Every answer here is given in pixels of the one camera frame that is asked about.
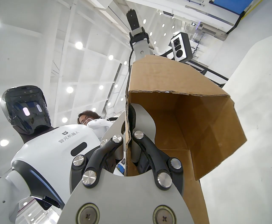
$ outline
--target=black hair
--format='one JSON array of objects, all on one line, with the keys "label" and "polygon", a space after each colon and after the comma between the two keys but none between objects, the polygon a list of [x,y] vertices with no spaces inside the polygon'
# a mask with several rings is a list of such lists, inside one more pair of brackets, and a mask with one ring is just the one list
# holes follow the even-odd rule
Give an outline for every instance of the black hair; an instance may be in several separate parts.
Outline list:
[{"label": "black hair", "polygon": [[93,112],[93,111],[83,111],[82,113],[80,113],[78,115],[78,120],[77,120],[78,124],[80,124],[79,118],[82,115],[86,115],[86,116],[92,117],[93,119],[99,119],[99,118],[101,118],[101,116],[99,116],[96,112]]}]

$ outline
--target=screw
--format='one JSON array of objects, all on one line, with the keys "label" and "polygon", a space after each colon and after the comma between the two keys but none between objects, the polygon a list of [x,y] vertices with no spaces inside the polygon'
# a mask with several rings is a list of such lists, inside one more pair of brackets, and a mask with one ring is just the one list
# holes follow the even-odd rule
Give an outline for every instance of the screw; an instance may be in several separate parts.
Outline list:
[{"label": "screw", "polygon": [[158,206],[153,212],[154,224],[176,224],[176,222],[174,212],[165,205]]},{"label": "screw", "polygon": [[175,169],[181,168],[181,162],[177,158],[171,159],[170,163],[171,163],[171,166]]},{"label": "screw", "polygon": [[121,135],[114,135],[114,136],[112,137],[112,140],[113,140],[115,143],[121,142],[122,139],[123,139],[123,138],[122,138]]},{"label": "screw", "polygon": [[99,222],[99,210],[94,204],[86,204],[80,208],[77,214],[78,224],[97,224]]},{"label": "screw", "polygon": [[83,174],[82,182],[85,186],[90,186],[96,181],[96,172],[88,170]]},{"label": "screw", "polygon": [[168,173],[161,172],[158,175],[158,182],[164,188],[169,188],[172,185],[172,178]]},{"label": "screw", "polygon": [[74,160],[73,160],[73,164],[74,164],[75,166],[80,166],[80,165],[83,164],[83,162],[84,162],[84,156],[82,156],[82,155],[76,156],[76,157],[74,158]]},{"label": "screw", "polygon": [[107,139],[103,139],[102,141],[101,141],[101,143],[100,143],[100,146],[102,147],[102,146],[104,146],[106,143],[107,143]]},{"label": "screw", "polygon": [[142,131],[136,131],[134,132],[134,136],[137,139],[142,139],[144,137],[144,133]]}]

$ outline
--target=open box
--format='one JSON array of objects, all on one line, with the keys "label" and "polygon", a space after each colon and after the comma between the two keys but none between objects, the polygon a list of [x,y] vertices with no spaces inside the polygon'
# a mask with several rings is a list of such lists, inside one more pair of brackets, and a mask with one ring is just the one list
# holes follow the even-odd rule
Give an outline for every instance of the open box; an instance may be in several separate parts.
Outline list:
[{"label": "open box", "polygon": [[133,63],[126,94],[126,175],[130,160],[129,103],[140,104],[156,125],[155,145],[184,169],[183,199],[195,224],[209,224],[199,179],[233,154],[246,137],[230,96],[189,65],[148,55]]}]

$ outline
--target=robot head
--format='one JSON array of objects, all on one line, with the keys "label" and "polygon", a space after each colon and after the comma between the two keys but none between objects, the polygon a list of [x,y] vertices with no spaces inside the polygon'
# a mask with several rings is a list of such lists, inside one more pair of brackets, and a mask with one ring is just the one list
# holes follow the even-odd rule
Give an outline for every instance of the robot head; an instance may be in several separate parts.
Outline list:
[{"label": "robot head", "polygon": [[8,89],[2,96],[1,107],[7,120],[21,134],[37,135],[51,127],[44,95],[37,86]]}]

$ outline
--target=robot neck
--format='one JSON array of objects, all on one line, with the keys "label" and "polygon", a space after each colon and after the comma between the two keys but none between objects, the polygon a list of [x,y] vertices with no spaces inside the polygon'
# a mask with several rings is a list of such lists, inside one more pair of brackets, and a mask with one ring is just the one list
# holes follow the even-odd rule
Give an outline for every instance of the robot neck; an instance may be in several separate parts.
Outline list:
[{"label": "robot neck", "polygon": [[36,138],[36,137],[38,137],[38,136],[40,136],[40,135],[42,135],[42,134],[45,134],[45,133],[47,133],[47,132],[50,132],[50,131],[52,131],[52,130],[54,130],[54,129],[56,129],[56,128],[49,127],[48,129],[41,130],[41,131],[39,131],[39,132],[37,132],[37,133],[34,133],[34,134],[32,134],[32,135],[22,134],[22,133],[20,133],[19,131],[17,131],[17,132],[18,132],[18,134],[21,136],[21,138],[22,138],[22,140],[23,140],[23,142],[24,142],[24,144],[25,144],[25,143],[27,143],[28,141],[30,141],[30,140],[32,140],[32,139],[34,139],[34,138]]}]

